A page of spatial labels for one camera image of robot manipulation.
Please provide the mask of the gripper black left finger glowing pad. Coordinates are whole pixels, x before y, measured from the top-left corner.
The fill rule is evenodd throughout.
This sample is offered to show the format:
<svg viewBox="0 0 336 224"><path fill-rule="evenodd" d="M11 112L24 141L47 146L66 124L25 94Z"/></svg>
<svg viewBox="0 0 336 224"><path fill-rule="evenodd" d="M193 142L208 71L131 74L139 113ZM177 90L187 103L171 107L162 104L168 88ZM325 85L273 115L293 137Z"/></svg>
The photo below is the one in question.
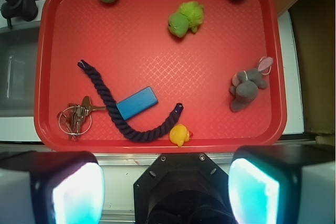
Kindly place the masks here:
<svg viewBox="0 0 336 224"><path fill-rule="evenodd" d="M99 223L103 203L90 152L1 153L1 223Z"/></svg>

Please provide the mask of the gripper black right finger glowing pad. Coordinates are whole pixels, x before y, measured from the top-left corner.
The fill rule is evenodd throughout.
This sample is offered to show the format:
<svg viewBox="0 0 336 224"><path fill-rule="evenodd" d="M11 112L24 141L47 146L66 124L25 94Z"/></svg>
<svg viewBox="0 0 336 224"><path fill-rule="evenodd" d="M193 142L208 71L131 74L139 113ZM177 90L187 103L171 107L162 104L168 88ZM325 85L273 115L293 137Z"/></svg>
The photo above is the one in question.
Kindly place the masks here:
<svg viewBox="0 0 336 224"><path fill-rule="evenodd" d="M242 146L228 193L238 223L335 223L335 147Z"/></svg>

